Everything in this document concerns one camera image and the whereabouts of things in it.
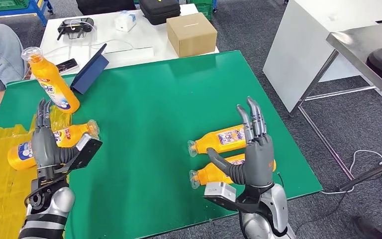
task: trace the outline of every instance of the bottle cap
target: bottle cap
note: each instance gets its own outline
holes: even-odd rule
[[[39,47],[27,47],[22,51],[21,58],[29,63],[36,63],[43,59],[43,52]]]
[[[98,138],[98,135],[100,134],[100,129],[97,125],[97,122],[94,119],[89,120],[87,122],[87,128],[89,129],[89,134],[93,135],[94,137]]]
[[[200,186],[200,180],[198,178],[197,171],[190,170],[190,182],[193,189],[197,189]]]
[[[197,146],[195,145],[195,141],[192,141],[192,140],[188,141],[188,152],[190,153],[191,157],[195,157],[198,154]]]

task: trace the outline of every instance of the black chair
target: black chair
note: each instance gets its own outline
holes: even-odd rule
[[[76,0],[84,15],[101,14],[121,10],[136,10],[134,0]]]

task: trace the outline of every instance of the black case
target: black case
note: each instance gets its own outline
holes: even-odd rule
[[[152,25],[166,23],[166,19],[179,16],[181,8],[176,0],[139,0],[144,16]]]

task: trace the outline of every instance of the green mat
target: green mat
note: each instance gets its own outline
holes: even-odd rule
[[[73,123],[95,119],[103,145],[87,168],[71,174],[76,202],[66,238],[139,238],[234,213],[205,200],[204,187],[191,188],[189,170],[209,159],[191,158],[187,141],[240,124],[235,106],[248,110],[248,95],[261,105],[288,198],[322,190],[239,51],[115,68],[78,95]],[[0,126],[28,128],[43,96],[36,81],[8,86]],[[277,174],[274,180],[280,183]]]

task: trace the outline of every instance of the metal table leg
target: metal table leg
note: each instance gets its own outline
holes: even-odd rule
[[[312,92],[312,90],[314,89],[314,87],[320,81],[321,77],[324,75],[324,73],[330,67],[332,62],[336,59],[338,54],[339,53],[336,49],[333,50],[333,52],[330,54],[329,58],[327,58],[324,65],[320,68],[317,75],[314,77],[313,81],[311,82],[311,84],[308,86],[308,88],[304,92],[304,94],[302,94],[302,97],[299,99],[298,103],[295,105],[295,107],[290,112],[290,115],[291,116],[294,115],[297,110],[299,110],[301,112],[302,116],[304,116],[304,118],[310,124],[310,126],[312,127],[314,132],[320,138],[321,142],[323,142],[323,144],[326,146],[327,150],[332,154],[333,158],[336,160],[336,162],[342,168],[343,172],[346,174],[346,176],[348,176],[349,181],[339,186],[339,189],[341,191],[348,191],[353,186],[363,182],[364,180],[367,180],[367,179],[369,179],[369,178],[371,178],[371,177],[373,177],[379,173],[382,173],[382,164],[380,166],[374,168],[374,169],[369,170],[368,172],[363,173],[361,176],[354,178],[354,176],[349,171],[349,169],[346,167],[346,165],[344,164],[342,159],[339,157],[337,152],[333,149],[333,147],[330,145],[330,143],[327,141],[327,139],[324,137],[324,135],[321,133],[321,131],[318,129],[318,127],[315,125],[313,120],[309,117],[308,113],[302,107],[302,103],[304,103],[305,101],[317,100],[317,99],[326,98],[326,97],[332,97],[332,96],[344,95],[344,94],[353,93],[353,92],[376,89],[375,86],[365,86],[365,87],[359,87],[359,88],[349,89],[349,90],[344,90],[344,91],[331,92],[331,93],[317,95],[317,96],[309,96],[310,93]]]
[[[298,107],[299,111],[302,113],[302,116],[307,120],[307,122],[310,124],[314,132],[318,135],[320,140],[323,142],[323,144],[326,146],[327,150],[332,154],[333,158],[336,160],[336,162],[339,164],[340,168],[342,168],[343,172],[348,176],[350,180],[354,179],[354,176],[349,171],[349,169],[346,167],[346,165],[343,163],[342,159],[339,157],[339,155],[336,153],[336,151],[332,148],[332,146],[329,144],[329,142],[326,140],[324,135],[320,132],[320,130],[317,128],[317,126],[314,124],[312,119],[308,116],[307,112],[302,108],[302,106]]]

